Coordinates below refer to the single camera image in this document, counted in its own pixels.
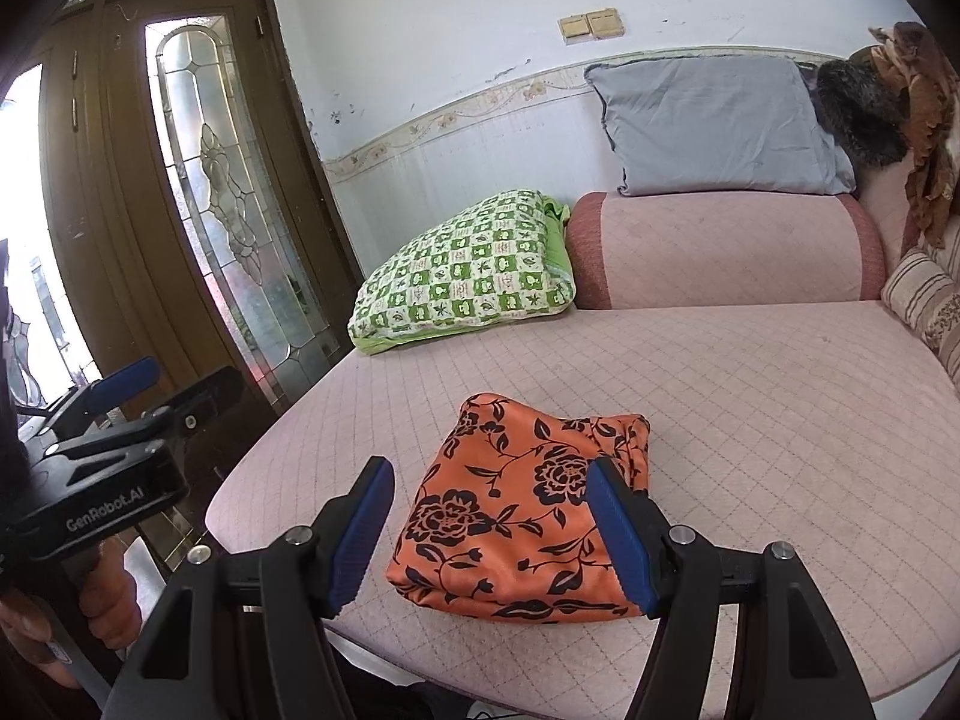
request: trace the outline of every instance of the light switch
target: light switch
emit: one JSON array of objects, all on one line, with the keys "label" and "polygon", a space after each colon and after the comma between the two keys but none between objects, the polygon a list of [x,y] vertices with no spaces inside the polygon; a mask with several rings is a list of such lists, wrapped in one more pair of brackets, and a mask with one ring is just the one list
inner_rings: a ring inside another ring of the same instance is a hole
[{"label": "light switch", "polygon": [[560,19],[558,24],[560,25],[560,34],[563,35],[563,40],[568,45],[592,39],[590,24],[583,14],[567,16],[565,19]]},{"label": "light switch", "polygon": [[606,10],[594,10],[587,13],[587,23],[593,37],[597,40],[606,40],[611,37],[623,36],[623,22],[615,7]]}]

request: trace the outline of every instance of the blue gripper pad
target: blue gripper pad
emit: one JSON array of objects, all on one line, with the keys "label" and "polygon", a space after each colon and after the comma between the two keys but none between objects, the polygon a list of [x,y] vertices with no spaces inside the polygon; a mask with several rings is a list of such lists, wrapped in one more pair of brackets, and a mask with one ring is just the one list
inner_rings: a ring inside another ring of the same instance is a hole
[{"label": "blue gripper pad", "polygon": [[[611,481],[604,474],[601,463],[613,464],[609,460],[594,461],[587,469],[587,504],[593,520],[597,523],[600,538],[606,545],[613,561],[613,570],[620,581],[623,594],[637,604],[645,613],[653,611],[659,605],[654,586],[650,580],[650,556],[646,547],[630,524],[630,518],[617,498]],[[629,492],[627,485],[614,471],[617,483]]]},{"label": "blue gripper pad", "polygon": [[333,553],[330,591],[326,596],[333,616],[357,597],[373,548],[394,502],[394,467],[386,459],[379,458],[378,461],[380,465],[373,480],[364,490]]},{"label": "blue gripper pad", "polygon": [[116,373],[90,386],[86,396],[86,410],[93,415],[107,413],[126,403],[160,381],[160,365],[153,357],[131,362]]}]

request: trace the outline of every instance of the green checkered pillow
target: green checkered pillow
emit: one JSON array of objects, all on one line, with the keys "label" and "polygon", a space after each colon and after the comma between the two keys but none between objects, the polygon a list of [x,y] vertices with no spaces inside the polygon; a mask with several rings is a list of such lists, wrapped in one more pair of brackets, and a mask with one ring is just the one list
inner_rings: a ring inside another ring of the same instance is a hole
[{"label": "green checkered pillow", "polygon": [[360,288],[354,346],[376,354],[562,312],[575,293],[563,247],[569,216],[538,191],[503,191],[414,238]]}]

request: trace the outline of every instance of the wall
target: wall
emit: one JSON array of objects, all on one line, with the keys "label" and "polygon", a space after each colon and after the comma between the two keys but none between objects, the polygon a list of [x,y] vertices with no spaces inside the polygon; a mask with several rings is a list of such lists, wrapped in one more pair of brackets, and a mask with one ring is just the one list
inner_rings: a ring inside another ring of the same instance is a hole
[{"label": "wall", "polygon": [[[604,7],[620,10],[624,37],[563,45],[559,18]],[[917,18],[904,0],[277,0],[277,10],[325,162],[454,100],[594,58],[702,45],[848,55],[870,42],[867,26]],[[405,151],[397,156],[402,164],[337,183],[337,203],[364,269],[390,256],[403,236],[444,218],[438,214],[455,213],[508,180],[546,189],[550,175],[567,177],[565,166],[585,166],[584,147],[602,146],[595,111],[587,113],[485,119],[465,140],[459,131],[461,143],[443,154]],[[590,189],[616,186],[616,165],[602,151],[587,171],[602,183]],[[379,178],[369,175],[378,172]],[[574,199],[581,184],[565,184],[558,194]],[[453,197],[440,195],[451,187]]]}]

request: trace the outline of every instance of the human hand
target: human hand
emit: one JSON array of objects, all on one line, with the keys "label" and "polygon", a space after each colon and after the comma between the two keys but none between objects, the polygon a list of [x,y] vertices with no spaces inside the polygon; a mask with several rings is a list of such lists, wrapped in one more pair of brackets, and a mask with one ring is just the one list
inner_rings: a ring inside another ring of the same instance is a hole
[{"label": "human hand", "polygon": [[[140,634],[136,580],[123,566],[123,544],[109,538],[100,544],[100,559],[80,590],[80,611],[89,619],[90,632],[109,649],[130,646]],[[58,661],[47,642],[53,638],[50,621],[26,595],[16,589],[0,597],[0,629],[24,659],[66,688],[80,685]]]}]

